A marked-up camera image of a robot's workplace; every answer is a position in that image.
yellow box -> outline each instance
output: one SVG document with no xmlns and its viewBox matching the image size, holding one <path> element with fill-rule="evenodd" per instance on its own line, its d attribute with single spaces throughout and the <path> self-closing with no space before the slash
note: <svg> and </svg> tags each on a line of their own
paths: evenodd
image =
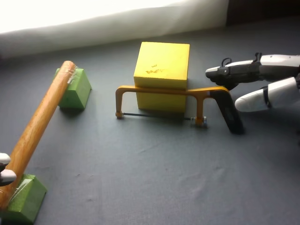
<svg viewBox="0 0 300 225">
<path fill-rule="evenodd" d="M 134 73 L 135 86 L 186 90 L 188 55 L 188 44 L 142 42 Z M 137 93 L 136 98 L 139 109 L 185 112 L 185 96 Z"/>
</svg>

green wedge block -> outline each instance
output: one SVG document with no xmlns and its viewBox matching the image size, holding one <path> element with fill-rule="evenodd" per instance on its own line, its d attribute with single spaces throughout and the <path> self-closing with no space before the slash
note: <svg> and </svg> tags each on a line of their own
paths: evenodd
<svg viewBox="0 0 300 225">
<path fill-rule="evenodd" d="M 84 70 L 77 68 L 59 103 L 59 107 L 82 110 L 85 109 L 91 88 L 92 87 Z"/>
<path fill-rule="evenodd" d="M 7 209 L 0 212 L 1 224 L 33 224 L 46 192 L 36 176 L 24 174 Z"/>
</svg>

wooden rod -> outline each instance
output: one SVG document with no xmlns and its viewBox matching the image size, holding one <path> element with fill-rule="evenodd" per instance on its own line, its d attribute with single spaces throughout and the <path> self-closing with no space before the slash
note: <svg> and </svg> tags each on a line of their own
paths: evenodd
<svg viewBox="0 0 300 225">
<path fill-rule="evenodd" d="M 10 155 L 11 161 L 6 169 L 13 170 L 17 178 L 13 183 L 0 187 L 0 210 L 4 210 L 8 206 L 39 140 L 67 89 L 68 80 L 75 69 L 76 65 L 71 61 L 65 61 L 62 64 L 43 100 L 15 145 Z"/>
</svg>

wooden dowel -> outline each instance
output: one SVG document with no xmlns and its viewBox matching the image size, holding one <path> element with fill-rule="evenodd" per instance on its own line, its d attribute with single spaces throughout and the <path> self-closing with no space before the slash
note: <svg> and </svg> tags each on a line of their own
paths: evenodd
<svg viewBox="0 0 300 225">
<path fill-rule="evenodd" d="M 15 145 L 10 156 L 11 161 L 6 169 L 13 170 L 17 178 L 13 183 L 0 187 L 0 210 L 4 210 L 8 206 L 39 140 L 67 89 L 68 80 L 75 69 L 76 65 L 71 61 L 65 61 L 62 64 L 43 100 Z"/>
</svg>

